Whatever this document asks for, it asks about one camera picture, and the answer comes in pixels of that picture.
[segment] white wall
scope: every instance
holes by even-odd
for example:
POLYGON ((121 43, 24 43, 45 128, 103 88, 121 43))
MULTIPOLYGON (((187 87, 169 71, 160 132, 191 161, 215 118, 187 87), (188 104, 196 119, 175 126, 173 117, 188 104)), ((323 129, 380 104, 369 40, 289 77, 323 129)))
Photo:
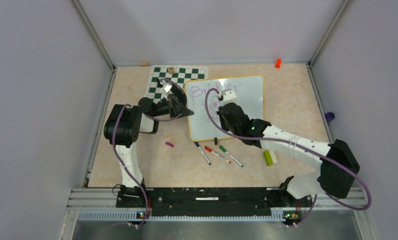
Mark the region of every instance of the white wall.
POLYGON ((110 71, 68 0, 0 0, 0 239, 57 237, 110 71))
POLYGON ((81 0, 115 65, 308 61, 342 0, 81 0))
POLYGON ((398 0, 356 0, 316 75, 371 189, 381 237, 398 239, 398 0))

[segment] red marker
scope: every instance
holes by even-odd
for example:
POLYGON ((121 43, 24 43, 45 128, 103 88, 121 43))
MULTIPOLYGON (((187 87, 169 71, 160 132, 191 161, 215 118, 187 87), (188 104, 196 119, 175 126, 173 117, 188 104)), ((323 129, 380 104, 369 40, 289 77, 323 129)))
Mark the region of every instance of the red marker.
POLYGON ((231 161, 230 161, 230 160, 226 159, 225 157, 221 156, 220 154, 217 154, 217 153, 216 153, 216 152, 214 152, 212 149, 210 149, 210 147, 208 147, 208 146, 205 146, 205 149, 206 149, 207 151, 209 151, 209 152, 211 152, 211 153, 215 154, 216 156, 218 156, 218 157, 222 158, 222 160, 226 161, 227 163, 229 163, 229 164, 231 163, 231 161))

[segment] red block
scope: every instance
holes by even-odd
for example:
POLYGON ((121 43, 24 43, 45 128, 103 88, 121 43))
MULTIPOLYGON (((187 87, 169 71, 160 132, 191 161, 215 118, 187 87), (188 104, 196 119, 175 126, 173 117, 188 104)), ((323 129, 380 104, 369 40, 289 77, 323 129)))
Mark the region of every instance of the red block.
POLYGON ((275 68, 279 69, 281 67, 281 58, 277 59, 277 62, 275 63, 275 68))

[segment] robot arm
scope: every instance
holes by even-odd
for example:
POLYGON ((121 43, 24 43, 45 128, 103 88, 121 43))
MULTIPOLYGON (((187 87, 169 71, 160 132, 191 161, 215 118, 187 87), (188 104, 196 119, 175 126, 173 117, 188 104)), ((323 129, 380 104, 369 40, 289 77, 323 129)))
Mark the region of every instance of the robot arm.
POLYGON ((317 142, 286 132, 268 121, 249 119, 237 105, 236 94, 231 89, 220 92, 218 98, 222 104, 217 114, 224 130, 242 137, 283 139, 287 143, 269 140, 242 140, 242 142, 288 154, 315 169, 314 172, 306 175, 287 178, 281 184, 281 190, 285 189, 296 199, 325 192, 341 199, 347 197, 354 181, 352 176, 332 163, 322 161, 310 152, 296 147, 296 144, 300 144, 337 161, 354 173, 358 173, 360 166, 344 141, 336 140, 333 144, 317 142))
MULTIPOLYGON (((144 97, 138 102, 138 106, 126 108, 121 116, 118 128, 116 129, 115 145, 116 152, 121 157, 122 162, 119 163, 122 172, 122 185, 129 189, 137 187, 137 183, 131 179, 125 167, 139 182, 143 182, 143 175, 138 167, 136 141, 139 133, 155 134, 158 131, 159 121, 149 116, 169 115, 172 119, 181 118, 194 114, 189 110, 187 105, 187 97, 181 88, 172 84, 171 81, 165 80, 166 83, 162 87, 162 93, 165 98, 158 103, 154 103, 152 99, 144 97)), ((116 104, 107 119, 104 126, 104 136, 112 144, 112 134, 115 128, 116 120, 124 105, 116 104)))

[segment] green and white checkered board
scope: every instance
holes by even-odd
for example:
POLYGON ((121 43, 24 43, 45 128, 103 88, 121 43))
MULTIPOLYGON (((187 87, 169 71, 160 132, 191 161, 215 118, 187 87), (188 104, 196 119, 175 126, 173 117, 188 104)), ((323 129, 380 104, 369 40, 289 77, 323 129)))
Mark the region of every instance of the green and white checkered board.
POLYGON ((209 68, 205 66, 153 65, 144 96, 153 99, 153 102, 157 103, 163 98, 162 85, 159 83, 160 79, 171 79, 171 81, 183 88, 184 83, 189 80, 208 78, 208 72, 209 68), (175 68, 174 74, 168 73, 169 67, 175 68))

